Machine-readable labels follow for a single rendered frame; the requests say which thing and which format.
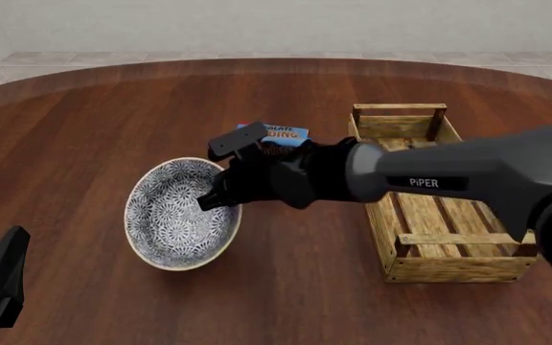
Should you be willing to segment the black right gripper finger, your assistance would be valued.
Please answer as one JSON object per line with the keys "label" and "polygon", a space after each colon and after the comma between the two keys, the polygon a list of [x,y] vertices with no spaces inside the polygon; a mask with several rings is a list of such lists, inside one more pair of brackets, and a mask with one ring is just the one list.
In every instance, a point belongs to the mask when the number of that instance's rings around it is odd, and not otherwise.
{"label": "black right gripper finger", "polygon": [[227,186],[226,180],[215,180],[212,189],[196,200],[200,209],[204,212],[220,207],[233,207],[239,204],[235,195]]}

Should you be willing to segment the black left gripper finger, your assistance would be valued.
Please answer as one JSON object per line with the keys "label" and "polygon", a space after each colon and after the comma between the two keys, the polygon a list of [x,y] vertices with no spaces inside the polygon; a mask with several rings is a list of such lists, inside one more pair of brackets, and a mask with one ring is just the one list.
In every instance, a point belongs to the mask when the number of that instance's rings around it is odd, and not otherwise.
{"label": "black left gripper finger", "polygon": [[23,269],[30,238],[22,226],[13,226],[0,241],[0,301],[24,302]]}

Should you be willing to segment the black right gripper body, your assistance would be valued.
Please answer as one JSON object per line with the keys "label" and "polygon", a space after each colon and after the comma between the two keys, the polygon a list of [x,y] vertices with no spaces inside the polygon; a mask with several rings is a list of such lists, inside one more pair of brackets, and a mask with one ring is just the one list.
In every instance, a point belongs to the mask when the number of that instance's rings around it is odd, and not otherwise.
{"label": "black right gripper body", "polygon": [[217,206],[236,206],[256,201],[283,199],[275,192],[272,168],[281,163],[279,157],[259,157],[257,160],[229,160],[228,169],[215,181]]}

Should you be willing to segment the patterned black and white bowl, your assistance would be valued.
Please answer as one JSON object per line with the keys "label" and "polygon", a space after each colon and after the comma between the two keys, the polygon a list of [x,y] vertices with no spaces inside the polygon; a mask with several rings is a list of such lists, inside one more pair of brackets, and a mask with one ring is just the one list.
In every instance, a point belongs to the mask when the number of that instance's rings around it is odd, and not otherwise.
{"label": "patterned black and white bowl", "polygon": [[242,206],[204,212],[197,198],[210,192],[223,171],[203,158],[179,157],[144,174],[124,212],[133,252],[150,266],[172,272],[197,269],[221,255],[238,233]]}

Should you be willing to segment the wooden slat tray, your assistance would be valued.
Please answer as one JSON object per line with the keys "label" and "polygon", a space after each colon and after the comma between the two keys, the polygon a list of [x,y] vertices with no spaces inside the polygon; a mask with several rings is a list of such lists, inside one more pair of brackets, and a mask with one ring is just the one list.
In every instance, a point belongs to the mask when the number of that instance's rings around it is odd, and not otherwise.
{"label": "wooden slat tray", "polygon": [[[461,139],[443,103],[356,104],[348,133],[383,149],[414,150]],[[483,203],[389,194],[365,206],[388,283],[496,283],[537,262],[535,238],[516,243]]]}

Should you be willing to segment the small flat plate on stalk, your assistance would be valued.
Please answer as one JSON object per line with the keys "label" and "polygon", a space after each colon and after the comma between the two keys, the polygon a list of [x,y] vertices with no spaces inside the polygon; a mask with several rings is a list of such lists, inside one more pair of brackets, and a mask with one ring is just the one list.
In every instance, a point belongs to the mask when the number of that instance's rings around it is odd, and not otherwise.
{"label": "small flat plate on stalk", "polygon": [[213,162],[219,162],[228,157],[238,160],[259,157],[263,153],[261,140],[266,135],[267,129],[259,122],[229,131],[208,142],[208,158]]}

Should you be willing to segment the blue chocolate pudding box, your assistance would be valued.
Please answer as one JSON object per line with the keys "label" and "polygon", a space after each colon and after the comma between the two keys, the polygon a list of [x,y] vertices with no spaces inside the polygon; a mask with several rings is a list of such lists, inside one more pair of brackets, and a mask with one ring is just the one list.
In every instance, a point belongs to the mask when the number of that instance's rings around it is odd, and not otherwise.
{"label": "blue chocolate pudding box", "polygon": [[291,151],[295,151],[306,140],[310,139],[310,132],[307,128],[266,124],[264,124],[264,127],[267,135],[259,140],[259,146],[266,156],[284,156]]}

